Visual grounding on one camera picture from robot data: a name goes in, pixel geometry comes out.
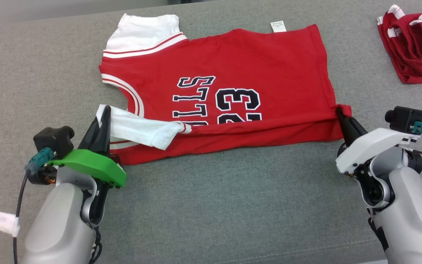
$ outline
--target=clothing tag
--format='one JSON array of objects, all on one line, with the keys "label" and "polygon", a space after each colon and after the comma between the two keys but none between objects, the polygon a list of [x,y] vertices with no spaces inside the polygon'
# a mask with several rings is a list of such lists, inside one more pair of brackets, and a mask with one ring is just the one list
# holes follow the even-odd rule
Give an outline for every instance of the clothing tag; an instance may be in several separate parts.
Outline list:
[{"label": "clothing tag", "polygon": [[286,32],[283,20],[271,22],[271,28],[273,28],[273,32]]}]

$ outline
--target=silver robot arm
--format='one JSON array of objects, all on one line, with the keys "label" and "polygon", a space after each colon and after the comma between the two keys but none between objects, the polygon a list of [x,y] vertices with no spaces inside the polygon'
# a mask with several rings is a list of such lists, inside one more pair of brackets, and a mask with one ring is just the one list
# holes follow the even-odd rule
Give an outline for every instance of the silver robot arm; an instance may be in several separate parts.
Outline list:
[{"label": "silver robot arm", "polygon": [[82,219],[82,190],[62,183],[48,195],[25,238],[24,264],[87,264],[95,231]]},{"label": "silver robot arm", "polygon": [[93,219],[97,182],[69,167],[57,171],[50,192],[25,238],[23,264],[87,264],[95,248],[100,218]]},{"label": "silver robot arm", "polygon": [[[406,124],[417,121],[411,118],[414,110],[403,110],[398,119],[410,129]],[[347,145],[338,152],[338,170],[357,180],[389,264],[422,264],[422,157],[406,147],[419,133],[385,128],[367,133],[355,119],[338,117]]]},{"label": "silver robot arm", "polygon": [[422,179],[408,167],[394,169],[389,179],[395,199],[371,217],[371,227],[389,264],[422,264]]}]

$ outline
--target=folded red garment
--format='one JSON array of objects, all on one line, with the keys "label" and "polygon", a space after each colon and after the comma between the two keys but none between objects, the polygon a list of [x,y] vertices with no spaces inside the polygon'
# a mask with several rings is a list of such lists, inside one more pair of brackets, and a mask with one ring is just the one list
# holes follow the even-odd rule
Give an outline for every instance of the folded red garment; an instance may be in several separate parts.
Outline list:
[{"label": "folded red garment", "polygon": [[377,27],[400,80],[422,83],[422,14],[405,15],[392,5]]}]

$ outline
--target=gray couch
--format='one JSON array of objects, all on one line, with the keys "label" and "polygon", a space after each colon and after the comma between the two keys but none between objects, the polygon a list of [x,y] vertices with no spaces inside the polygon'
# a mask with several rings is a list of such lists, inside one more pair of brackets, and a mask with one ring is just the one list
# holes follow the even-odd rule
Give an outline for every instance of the gray couch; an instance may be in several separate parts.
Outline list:
[{"label": "gray couch", "polygon": [[[406,13],[422,2],[398,0]],[[233,0],[129,10],[176,14],[192,39],[243,28],[271,32],[316,23],[337,101],[368,130],[387,127],[396,105],[422,109],[422,85],[397,78],[377,32],[391,1]],[[0,211],[14,212],[32,136],[69,125],[78,144],[101,103],[126,107],[97,66],[124,12],[34,21],[0,28]],[[127,186],[107,197],[99,264],[330,263],[384,258],[367,224],[360,189],[334,164],[341,142],[233,149],[127,167]],[[422,139],[415,144],[422,150]],[[52,187],[28,185],[19,258]],[[0,264],[12,238],[0,232]]]}]

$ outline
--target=white sleeve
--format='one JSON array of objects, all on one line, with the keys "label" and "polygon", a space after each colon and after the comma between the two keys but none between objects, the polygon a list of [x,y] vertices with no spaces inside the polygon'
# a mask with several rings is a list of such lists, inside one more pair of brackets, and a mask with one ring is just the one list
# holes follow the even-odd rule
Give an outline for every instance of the white sleeve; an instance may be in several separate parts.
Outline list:
[{"label": "white sleeve", "polygon": [[140,17],[124,14],[105,50],[146,50],[179,32],[179,17],[176,15]]},{"label": "white sleeve", "polygon": [[[101,104],[97,110],[99,126],[106,105]],[[177,133],[189,133],[191,126],[181,122],[165,122],[145,119],[116,107],[111,108],[110,137],[111,142],[119,139],[129,140],[149,147],[165,150]]]}]

